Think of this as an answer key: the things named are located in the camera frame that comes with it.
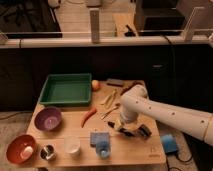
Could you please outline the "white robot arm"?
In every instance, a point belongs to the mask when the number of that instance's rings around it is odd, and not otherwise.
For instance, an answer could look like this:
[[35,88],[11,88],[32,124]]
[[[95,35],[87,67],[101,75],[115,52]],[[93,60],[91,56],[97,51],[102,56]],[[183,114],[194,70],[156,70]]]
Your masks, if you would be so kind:
[[140,84],[121,95],[122,124],[135,122],[139,114],[144,114],[213,146],[213,114],[152,101],[147,95]]

